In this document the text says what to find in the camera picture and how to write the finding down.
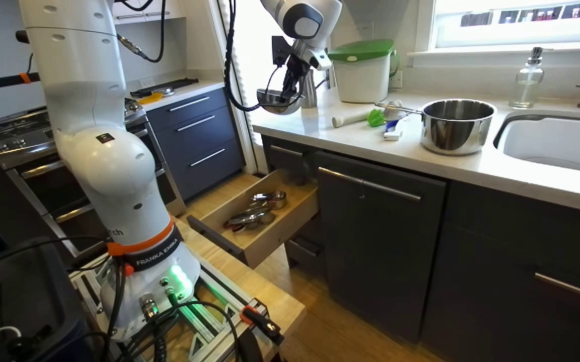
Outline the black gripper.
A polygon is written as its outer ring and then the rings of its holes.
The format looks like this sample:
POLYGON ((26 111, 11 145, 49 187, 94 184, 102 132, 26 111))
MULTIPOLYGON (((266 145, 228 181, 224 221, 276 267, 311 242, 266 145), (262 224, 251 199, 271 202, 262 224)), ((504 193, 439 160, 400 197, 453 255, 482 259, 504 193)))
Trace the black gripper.
POLYGON ((308 75, 308 70, 310 70, 310 65, 297 58, 296 54, 287 58, 287 68, 285 68, 285 77, 281 85, 284 101, 294 101, 300 94, 297 85, 308 75))

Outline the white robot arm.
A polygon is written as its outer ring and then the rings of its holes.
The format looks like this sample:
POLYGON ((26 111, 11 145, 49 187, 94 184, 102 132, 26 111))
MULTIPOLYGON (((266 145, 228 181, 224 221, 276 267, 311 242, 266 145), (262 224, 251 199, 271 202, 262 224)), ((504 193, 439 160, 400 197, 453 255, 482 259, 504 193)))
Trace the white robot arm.
POLYGON ((117 341, 145 324, 140 300, 175 275, 184 294, 200 274, 155 181, 155 160, 125 128, 125 75, 110 0, 18 0, 36 57, 53 145, 104 229, 115 274, 98 278, 117 341))

